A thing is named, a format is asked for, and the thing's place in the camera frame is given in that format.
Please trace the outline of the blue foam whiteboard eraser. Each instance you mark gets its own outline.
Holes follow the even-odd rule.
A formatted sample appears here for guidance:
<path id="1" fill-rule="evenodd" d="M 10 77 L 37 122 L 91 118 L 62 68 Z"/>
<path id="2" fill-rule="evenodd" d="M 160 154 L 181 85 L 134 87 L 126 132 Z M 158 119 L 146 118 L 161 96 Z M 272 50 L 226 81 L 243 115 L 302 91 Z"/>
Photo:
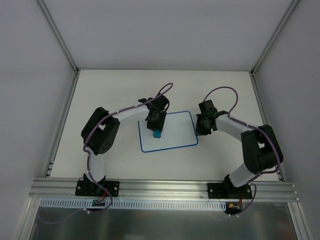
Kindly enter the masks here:
<path id="1" fill-rule="evenodd" d="M 154 130 L 154 132 L 153 132 L 153 137 L 154 138 L 159 139 L 159 138 L 161 138 L 161 136 L 162 136 L 162 131 L 161 130 L 158 130 L 158 129 Z"/>

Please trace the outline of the blue-framed small whiteboard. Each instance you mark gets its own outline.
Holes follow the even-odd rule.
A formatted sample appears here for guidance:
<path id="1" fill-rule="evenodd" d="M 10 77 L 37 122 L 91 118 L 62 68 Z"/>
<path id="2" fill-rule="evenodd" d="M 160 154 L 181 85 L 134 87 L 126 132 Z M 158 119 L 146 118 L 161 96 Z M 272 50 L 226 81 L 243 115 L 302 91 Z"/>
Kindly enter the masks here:
<path id="1" fill-rule="evenodd" d="M 154 137 L 144 120 L 138 122 L 138 133 L 140 149 L 144 153 L 193 147 L 199 143 L 192 114 L 186 110 L 166 115 L 161 137 Z"/>

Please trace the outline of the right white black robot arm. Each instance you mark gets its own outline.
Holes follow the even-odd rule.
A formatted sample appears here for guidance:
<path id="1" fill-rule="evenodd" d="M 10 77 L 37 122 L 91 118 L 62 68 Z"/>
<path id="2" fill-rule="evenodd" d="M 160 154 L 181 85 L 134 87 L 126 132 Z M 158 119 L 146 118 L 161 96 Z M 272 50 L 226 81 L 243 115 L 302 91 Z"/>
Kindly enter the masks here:
<path id="1" fill-rule="evenodd" d="M 283 162 L 283 154 L 272 127 L 253 126 L 233 118 L 227 111 L 219 111 L 211 100 L 198 104 L 195 135 L 207 136 L 214 131 L 224 132 L 241 142 L 243 163 L 225 176 L 221 183 L 208 183 L 209 199 L 253 198 L 249 183 L 264 171 Z"/>

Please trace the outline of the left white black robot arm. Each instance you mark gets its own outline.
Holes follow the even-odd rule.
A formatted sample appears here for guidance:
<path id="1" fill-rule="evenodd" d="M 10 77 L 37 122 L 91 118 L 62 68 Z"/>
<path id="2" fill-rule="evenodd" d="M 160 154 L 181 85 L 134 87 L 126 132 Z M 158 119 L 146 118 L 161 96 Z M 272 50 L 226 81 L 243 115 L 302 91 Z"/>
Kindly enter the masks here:
<path id="1" fill-rule="evenodd" d="M 86 172 L 77 183 L 77 196 L 106 196 L 111 192 L 106 181 L 105 160 L 102 157 L 111 149 L 120 127 L 138 121 L 146 121 L 146 128 L 153 131 L 154 138 L 160 138 L 170 101 L 161 94 L 154 98 L 141 98 L 136 105 L 110 113 L 98 107 L 81 131 L 83 151 L 88 154 Z"/>

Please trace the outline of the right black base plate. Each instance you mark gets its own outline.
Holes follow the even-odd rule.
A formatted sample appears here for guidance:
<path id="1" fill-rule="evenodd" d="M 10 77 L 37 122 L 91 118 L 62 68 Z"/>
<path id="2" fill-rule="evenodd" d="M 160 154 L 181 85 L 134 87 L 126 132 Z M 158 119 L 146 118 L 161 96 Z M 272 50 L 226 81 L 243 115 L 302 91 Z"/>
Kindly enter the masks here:
<path id="1" fill-rule="evenodd" d="M 207 184 L 207 193 L 209 199 L 245 199 L 250 200 L 253 197 L 251 187 L 246 184 L 241 187 L 224 185 L 222 182 Z"/>

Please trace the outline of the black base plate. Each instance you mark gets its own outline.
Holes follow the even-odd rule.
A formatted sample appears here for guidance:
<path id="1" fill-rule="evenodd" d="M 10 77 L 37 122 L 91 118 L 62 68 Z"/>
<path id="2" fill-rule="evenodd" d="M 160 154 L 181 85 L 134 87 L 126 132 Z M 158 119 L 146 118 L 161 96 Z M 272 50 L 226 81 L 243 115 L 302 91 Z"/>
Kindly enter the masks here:
<path id="1" fill-rule="evenodd" d="M 246 184 L 241 187 L 224 185 L 222 182 L 207 184 L 207 193 L 209 199 L 245 199 L 250 200 L 253 197 L 251 187 Z"/>
<path id="2" fill-rule="evenodd" d="M 98 184 L 108 190 L 112 197 L 118 197 L 120 190 L 119 181 L 106 180 L 103 178 Z M 102 197 L 104 192 L 101 187 L 89 180 L 85 175 L 77 181 L 75 188 L 75 195 L 81 197 Z"/>

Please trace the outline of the aluminium extrusion rail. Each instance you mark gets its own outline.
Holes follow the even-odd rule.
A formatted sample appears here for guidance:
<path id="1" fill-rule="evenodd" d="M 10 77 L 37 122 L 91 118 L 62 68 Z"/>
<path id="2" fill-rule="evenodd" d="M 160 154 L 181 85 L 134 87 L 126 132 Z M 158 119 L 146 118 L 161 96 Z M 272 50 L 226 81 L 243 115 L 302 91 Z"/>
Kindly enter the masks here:
<path id="1" fill-rule="evenodd" d="M 77 178 L 35 178 L 29 197 L 74 198 Z M 207 181 L 119 180 L 119 199 L 131 200 L 207 200 Z M 300 202 L 296 186 L 290 182 L 255 181 L 257 202 Z"/>

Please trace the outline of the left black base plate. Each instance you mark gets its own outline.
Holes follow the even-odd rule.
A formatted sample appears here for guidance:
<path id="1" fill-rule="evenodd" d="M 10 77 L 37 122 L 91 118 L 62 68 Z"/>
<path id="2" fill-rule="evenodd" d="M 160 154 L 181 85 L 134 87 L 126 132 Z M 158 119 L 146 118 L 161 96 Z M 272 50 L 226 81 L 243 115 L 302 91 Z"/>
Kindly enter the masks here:
<path id="1" fill-rule="evenodd" d="M 103 178 L 98 184 L 108 190 L 112 197 L 118 197 L 120 190 L 119 181 L 106 180 Z M 85 175 L 77 181 L 75 188 L 75 195 L 81 197 L 102 197 L 104 192 L 101 187 L 89 180 Z"/>

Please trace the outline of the right aluminium frame post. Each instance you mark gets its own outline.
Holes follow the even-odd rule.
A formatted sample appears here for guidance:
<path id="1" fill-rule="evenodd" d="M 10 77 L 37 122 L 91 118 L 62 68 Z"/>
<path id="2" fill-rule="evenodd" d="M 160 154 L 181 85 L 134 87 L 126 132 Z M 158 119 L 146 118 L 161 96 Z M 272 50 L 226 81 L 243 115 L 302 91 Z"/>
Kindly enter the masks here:
<path id="1" fill-rule="evenodd" d="M 264 62 L 264 59 L 267 57 L 268 53 L 271 51 L 273 45 L 275 44 L 276 40 L 278 39 L 279 35 L 281 34 L 282 30 L 284 29 L 285 25 L 289 21 L 290 17 L 294 13 L 295 9 L 297 8 L 300 0 L 291 0 L 289 6 L 285 10 L 284 14 L 282 15 L 281 19 L 279 20 L 276 28 L 271 34 L 271 37 L 267 41 L 266 46 L 264 47 L 262 53 L 260 54 L 258 60 L 256 61 L 254 67 L 250 71 L 250 74 L 254 76 L 257 71 L 259 70 L 260 66 Z"/>

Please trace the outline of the aluminium frame post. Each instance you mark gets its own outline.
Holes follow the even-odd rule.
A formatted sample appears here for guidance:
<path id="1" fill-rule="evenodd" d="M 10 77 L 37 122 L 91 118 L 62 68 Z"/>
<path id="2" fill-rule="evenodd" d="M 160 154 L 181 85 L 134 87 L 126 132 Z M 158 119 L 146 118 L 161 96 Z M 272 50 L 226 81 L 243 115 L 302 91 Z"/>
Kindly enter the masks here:
<path id="1" fill-rule="evenodd" d="M 281 19 L 279 20 L 276 28 L 271 34 L 271 37 L 267 41 L 266 46 L 264 47 L 262 53 L 260 54 L 258 60 L 256 61 L 254 67 L 250 71 L 250 74 L 254 76 L 257 71 L 259 70 L 260 66 L 264 62 L 264 59 L 267 57 L 268 53 L 271 51 L 273 45 L 275 44 L 276 40 L 278 39 L 279 35 L 281 34 L 282 30 L 284 29 L 285 25 L 289 21 L 290 17 L 294 13 L 295 9 L 297 8 L 300 0 L 291 0 L 289 6 L 285 10 L 284 14 L 282 15 Z"/>
<path id="2" fill-rule="evenodd" d="M 61 32 L 46 4 L 46 2 L 44 0 L 35 0 L 35 2 L 37 3 L 40 11 L 42 12 L 46 22 L 48 23 L 55 39 L 57 40 L 60 48 L 62 49 L 63 54 L 65 55 L 70 67 L 72 68 L 73 72 L 75 74 L 78 73 L 79 68 L 74 60 L 74 58 L 71 55 L 71 52 L 66 44 L 66 42 L 63 39 L 63 36 L 61 35 Z"/>

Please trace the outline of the left aluminium frame post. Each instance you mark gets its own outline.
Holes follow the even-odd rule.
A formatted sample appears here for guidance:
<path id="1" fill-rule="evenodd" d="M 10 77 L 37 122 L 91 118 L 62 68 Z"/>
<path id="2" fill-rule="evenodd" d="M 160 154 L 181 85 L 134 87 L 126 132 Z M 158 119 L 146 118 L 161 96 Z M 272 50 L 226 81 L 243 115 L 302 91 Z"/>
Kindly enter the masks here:
<path id="1" fill-rule="evenodd" d="M 71 52 L 66 44 L 66 42 L 63 39 L 63 36 L 61 35 L 61 32 L 46 4 L 46 2 L 44 0 L 35 0 L 35 2 L 37 3 L 40 11 L 42 12 L 46 22 L 48 23 L 55 39 L 57 40 L 60 48 L 62 49 L 63 54 L 65 55 L 70 67 L 72 68 L 73 72 L 75 74 L 78 73 L 79 68 L 74 60 L 74 58 L 71 55 Z"/>

